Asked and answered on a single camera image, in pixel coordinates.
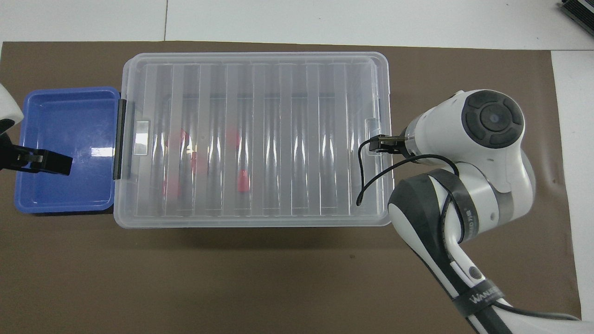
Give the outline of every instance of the blue plastic bin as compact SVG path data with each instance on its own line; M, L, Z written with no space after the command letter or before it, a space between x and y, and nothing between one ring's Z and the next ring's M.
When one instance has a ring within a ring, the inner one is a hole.
M113 205L119 93L112 87L35 90L25 98L20 145L71 156L69 176L17 173L24 213L85 212Z

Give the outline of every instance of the transparent plastic box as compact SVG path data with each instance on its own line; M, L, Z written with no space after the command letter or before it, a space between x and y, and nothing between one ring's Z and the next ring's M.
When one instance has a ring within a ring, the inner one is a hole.
M126 228L380 226L391 175L355 205L357 149L390 134L376 52L142 53L124 66ZM368 178L391 165L364 150Z

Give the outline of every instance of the brown paper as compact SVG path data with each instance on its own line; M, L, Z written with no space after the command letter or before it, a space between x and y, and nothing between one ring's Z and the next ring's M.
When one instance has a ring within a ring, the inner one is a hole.
M458 90L494 89L526 117L532 211L464 245L516 307L579 316L548 51L217 42L4 43L0 82L121 87L141 52L379 51L394 133ZM18 142L18 126L9 131ZM406 166L405 178L429 168ZM0 332L472 333L391 225L126 230L109 213L26 215L0 172Z

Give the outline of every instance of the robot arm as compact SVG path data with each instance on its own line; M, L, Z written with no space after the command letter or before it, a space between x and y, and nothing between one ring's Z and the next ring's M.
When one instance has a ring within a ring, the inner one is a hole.
M6 130L23 120L17 102L0 84L0 170L69 175L72 158L50 150L14 145Z
M23 113L6 88L0 84L0 135L23 120Z
M389 215L478 333L593 333L594 323L510 306L459 246L530 210L535 180L520 149L524 127L517 103L492 90L458 92L417 117L398 151L449 158L459 175L443 168L400 181Z

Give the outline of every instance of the white surface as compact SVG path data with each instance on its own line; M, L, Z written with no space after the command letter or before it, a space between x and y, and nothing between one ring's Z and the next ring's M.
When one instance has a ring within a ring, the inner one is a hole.
M563 167L577 284L585 320L594 320L594 51L553 51Z
M0 43L163 40L167 0L0 0Z
M512 333L529 334L592 334L594 323L527 317L493 307Z
M167 40L594 49L560 0L169 0Z
M219 40L494 49L594 49L560 0L0 0L0 42ZM165 16L167 15L167 33ZM594 320L594 56L553 52L582 315Z

